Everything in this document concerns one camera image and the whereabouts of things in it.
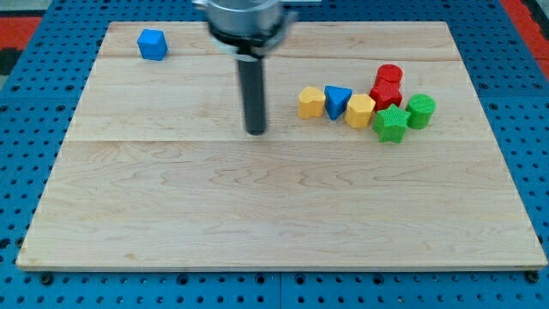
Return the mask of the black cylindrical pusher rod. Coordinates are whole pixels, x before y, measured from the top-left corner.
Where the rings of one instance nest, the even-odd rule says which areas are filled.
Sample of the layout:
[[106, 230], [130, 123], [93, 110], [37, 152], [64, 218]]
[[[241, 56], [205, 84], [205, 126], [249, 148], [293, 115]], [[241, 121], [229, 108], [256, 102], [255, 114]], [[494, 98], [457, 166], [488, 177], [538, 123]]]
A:
[[253, 136], [262, 135], [267, 128], [262, 60], [238, 60], [237, 70], [245, 130]]

